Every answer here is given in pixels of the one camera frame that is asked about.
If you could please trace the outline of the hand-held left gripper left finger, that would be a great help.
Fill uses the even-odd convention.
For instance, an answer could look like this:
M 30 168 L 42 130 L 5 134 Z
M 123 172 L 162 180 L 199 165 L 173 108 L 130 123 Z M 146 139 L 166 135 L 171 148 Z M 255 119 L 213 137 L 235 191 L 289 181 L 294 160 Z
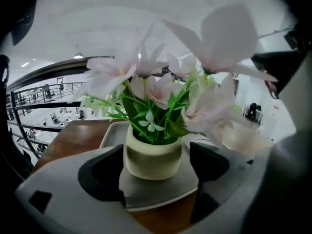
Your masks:
M 99 201 L 119 201 L 125 206 L 124 192 L 119 189 L 123 170 L 123 145 L 85 162 L 78 170 L 78 182 L 84 191 Z

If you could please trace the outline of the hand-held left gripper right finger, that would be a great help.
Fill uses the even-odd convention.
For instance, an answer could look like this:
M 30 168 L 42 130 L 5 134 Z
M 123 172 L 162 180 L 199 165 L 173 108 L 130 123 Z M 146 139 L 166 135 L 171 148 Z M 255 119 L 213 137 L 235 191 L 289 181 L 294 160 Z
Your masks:
M 205 184 L 224 175 L 230 163 L 224 156 L 195 142 L 190 143 L 190 163 L 198 178 L 195 203 L 190 218 L 190 223 L 195 224 L 219 207 L 219 203 L 209 195 Z

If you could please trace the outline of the potted pink artificial flowers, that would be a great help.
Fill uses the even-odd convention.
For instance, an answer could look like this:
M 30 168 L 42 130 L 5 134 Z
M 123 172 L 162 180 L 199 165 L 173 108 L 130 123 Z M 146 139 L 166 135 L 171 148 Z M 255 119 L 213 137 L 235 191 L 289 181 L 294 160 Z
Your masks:
M 201 22 L 201 34 L 177 23 L 163 24 L 190 50 L 183 60 L 167 54 L 169 72 L 160 78 L 159 45 L 150 55 L 152 32 L 135 31 L 114 58 L 90 58 L 87 80 L 75 92 L 81 109 L 129 122 L 125 163 L 130 174 L 146 180 L 171 178 L 179 169 L 182 139 L 189 134 L 222 147 L 223 126 L 247 125 L 235 104 L 234 75 L 263 81 L 276 78 L 242 65 L 256 49 L 257 34 L 247 7 L 219 7 Z

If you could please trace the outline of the white rectangular tray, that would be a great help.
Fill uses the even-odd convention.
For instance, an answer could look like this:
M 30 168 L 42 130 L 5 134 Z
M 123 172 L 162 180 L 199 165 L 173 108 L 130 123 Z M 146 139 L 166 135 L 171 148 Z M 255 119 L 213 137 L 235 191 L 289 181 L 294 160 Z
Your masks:
M 183 139 L 182 157 L 177 173 L 166 180 L 145 180 L 133 176 L 126 165 L 119 178 L 124 192 L 126 209 L 132 212 L 158 208 L 178 201 L 197 190 L 198 178 L 189 158 L 190 142 L 199 143 L 199 135 Z

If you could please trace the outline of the person's right forearm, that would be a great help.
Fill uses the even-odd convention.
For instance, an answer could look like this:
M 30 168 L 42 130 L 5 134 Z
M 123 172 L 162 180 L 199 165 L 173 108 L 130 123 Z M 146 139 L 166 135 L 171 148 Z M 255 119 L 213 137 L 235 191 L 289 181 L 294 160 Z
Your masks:
M 265 85 L 266 87 L 268 88 L 268 91 L 269 91 L 269 94 L 270 96 L 273 98 L 273 99 L 279 99 L 279 96 L 277 94 L 277 88 L 276 86 L 270 82 L 270 81 L 264 81 L 265 82 Z

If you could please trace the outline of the black railing with wooden handrail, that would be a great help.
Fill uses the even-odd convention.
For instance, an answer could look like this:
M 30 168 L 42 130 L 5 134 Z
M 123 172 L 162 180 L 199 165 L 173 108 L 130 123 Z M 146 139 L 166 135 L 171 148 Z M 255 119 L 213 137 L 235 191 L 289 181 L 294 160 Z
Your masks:
M 13 136 L 22 139 L 26 145 L 21 146 L 22 149 L 31 152 L 36 159 L 39 159 L 43 152 L 40 152 L 34 149 L 33 144 L 38 146 L 47 147 L 49 144 L 44 141 L 37 139 L 29 138 L 25 132 L 25 128 L 39 130 L 42 132 L 54 132 L 59 133 L 62 130 L 62 127 L 49 127 L 46 125 L 34 125 L 34 124 L 24 124 L 20 121 L 19 111 L 22 111 L 22 115 L 25 115 L 25 112 L 31 109 L 52 109 L 52 108 L 78 108 L 80 105 L 79 101 L 66 102 L 60 101 L 57 102 L 57 99 L 66 98 L 69 95 L 73 95 L 78 88 L 82 85 L 82 82 L 69 82 L 68 86 L 65 88 L 65 92 L 59 90 L 60 84 L 44 84 L 39 86 L 41 91 L 39 96 L 36 97 L 34 103 L 31 102 L 31 98 L 23 99 L 21 93 L 24 90 L 19 91 L 18 89 L 23 88 L 28 85 L 32 85 L 37 82 L 45 81 L 49 78 L 59 78 L 70 75 L 82 74 L 87 71 L 87 61 L 90 57 L 66 60 L 58 63 L 51 64 L 49 66 L 40 68 L 29 74 L 21 77 L 17 81 L 13 82 L 6 88 L 6 95 L 10 98 L 9 103 L 7 103 L 7 112 L 8 115 L 13 115 L 13 120 L 9 120 L 8 123 L 11 125 L 18 126 L 20 134 L 12 133 Z

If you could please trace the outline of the person's black shirt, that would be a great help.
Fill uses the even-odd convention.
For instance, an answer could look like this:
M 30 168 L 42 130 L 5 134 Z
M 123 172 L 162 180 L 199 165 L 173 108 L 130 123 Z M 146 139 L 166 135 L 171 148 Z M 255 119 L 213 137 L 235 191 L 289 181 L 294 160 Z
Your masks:
M 307 52 L 283 51 L 255 54 L 251 60 L 259 71 L 275 77 L 278 81 L 272 82 L 277 88 L 277 94 L 289 83 L 294 76 Z

